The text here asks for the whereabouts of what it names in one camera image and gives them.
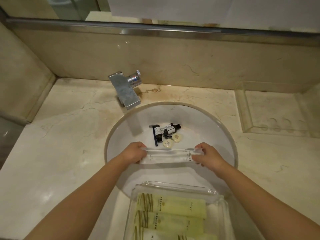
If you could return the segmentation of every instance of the sink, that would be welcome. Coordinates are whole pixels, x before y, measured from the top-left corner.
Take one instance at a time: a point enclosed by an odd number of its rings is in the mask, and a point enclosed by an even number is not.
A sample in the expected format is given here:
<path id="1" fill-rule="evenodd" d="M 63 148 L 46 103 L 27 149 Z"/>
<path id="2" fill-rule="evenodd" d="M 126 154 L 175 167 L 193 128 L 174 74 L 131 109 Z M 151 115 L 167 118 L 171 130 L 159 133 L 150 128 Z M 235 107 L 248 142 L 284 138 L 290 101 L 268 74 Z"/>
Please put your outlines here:
<path id="1" fill-rule="evenodd" d="M 200 142 L 213 145 L 222 157 L 238 167 L 235 142 L 226 127 L 212 114 L 196 106 L 177 102 L 148 104 L 126 113 L 111 129 L 105 144 L 105 161 L 121 153 L 129 143 L 142 141 L 147 147 L 155 147 L 153 130 L 149 125 L 161 127 L 170 123 L 180 124 L 182 135 L 173 148 L 194 148 Z M 225 182 L 206 167 L 192 162 L 162 164 L 132 164 L 124 171 L 117 187 L 128 197 L 136 184 L 144 181 L 185 184 L 216 189 L 223 195 L 229 194 Z"/>

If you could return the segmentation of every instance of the marble countertop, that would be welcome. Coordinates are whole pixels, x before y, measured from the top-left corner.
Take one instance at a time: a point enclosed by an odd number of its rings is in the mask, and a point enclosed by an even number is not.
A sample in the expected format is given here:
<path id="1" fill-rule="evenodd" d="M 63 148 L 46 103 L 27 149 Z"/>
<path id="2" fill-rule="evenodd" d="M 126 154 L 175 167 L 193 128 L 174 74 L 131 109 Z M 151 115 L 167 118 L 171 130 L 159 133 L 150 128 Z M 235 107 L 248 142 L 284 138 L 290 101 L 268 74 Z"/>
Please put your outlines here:
<path id="1" fill-rule="evenodd" d="M 235 140 L 239 170 L 320 224 L 320 139 L 242 133 L 232 90 L 152 84 L 135 90 L 141 105 L 181 101 L 213 114 Z M 107 135 L 125 113 L 109 81 L 59 79 L 0 171 L 0 238 L 23 239 L 94 175 L 105 163 Z M 89 239 L 122 239 L 129 202 L 115 187 Z M 248 238 L 254 228 L 243 223 L 241 206 L 229 205 L 236 237 Z"/>

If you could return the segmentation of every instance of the person's left hand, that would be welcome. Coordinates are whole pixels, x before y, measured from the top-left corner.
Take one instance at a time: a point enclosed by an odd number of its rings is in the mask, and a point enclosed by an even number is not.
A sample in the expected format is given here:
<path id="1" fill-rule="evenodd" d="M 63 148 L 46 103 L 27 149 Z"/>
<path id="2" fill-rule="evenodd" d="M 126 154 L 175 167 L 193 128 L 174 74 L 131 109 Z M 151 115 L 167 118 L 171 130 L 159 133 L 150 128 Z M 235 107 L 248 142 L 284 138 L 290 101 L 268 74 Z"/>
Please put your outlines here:
<path id="1" fill-rule="evenodd" d="M 147 156 L 147 152 L 142 150 L 141 147 L 146 147 L 141 141 L 130 143 L 122 153 L 119 154 L 119 157 L 125 163 L 126 166 L 129 166 L 132 163 L 137 163 L 143 157 Z"/>

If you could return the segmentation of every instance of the person's right arm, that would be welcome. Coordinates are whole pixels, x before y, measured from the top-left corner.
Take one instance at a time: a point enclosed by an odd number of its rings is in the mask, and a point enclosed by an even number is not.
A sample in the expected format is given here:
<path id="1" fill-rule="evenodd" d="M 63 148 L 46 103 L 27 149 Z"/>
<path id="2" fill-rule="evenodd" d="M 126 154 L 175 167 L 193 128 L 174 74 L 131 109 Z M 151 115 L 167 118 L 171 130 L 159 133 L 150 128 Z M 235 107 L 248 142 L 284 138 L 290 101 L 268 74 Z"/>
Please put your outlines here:
<path id="1" fill-rule="evenodd" d="M 262 189 L 227 163 L 218 151 L 200 143 L 204 156 L 192 159 L 223 179 L 266 240 L 319 240 L 320 226 Z"/>

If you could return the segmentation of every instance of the chrome faucet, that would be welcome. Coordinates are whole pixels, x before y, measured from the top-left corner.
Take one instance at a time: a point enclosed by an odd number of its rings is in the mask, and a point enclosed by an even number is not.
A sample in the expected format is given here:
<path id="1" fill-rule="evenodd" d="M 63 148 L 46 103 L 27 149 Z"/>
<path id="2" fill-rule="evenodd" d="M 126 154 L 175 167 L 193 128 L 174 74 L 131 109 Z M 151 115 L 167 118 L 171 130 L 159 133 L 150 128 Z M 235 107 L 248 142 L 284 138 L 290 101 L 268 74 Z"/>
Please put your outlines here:
<path id="1" fill-rule="evenodd" d="M 108 77 L 117 91 L 122 107 L 126 107 L 129 110 L 141 104 L 138 95 L 134 91 L 134 87 L 142 83 L 138 70 L 127 77 L 121 71 L 113 73 Z"/>

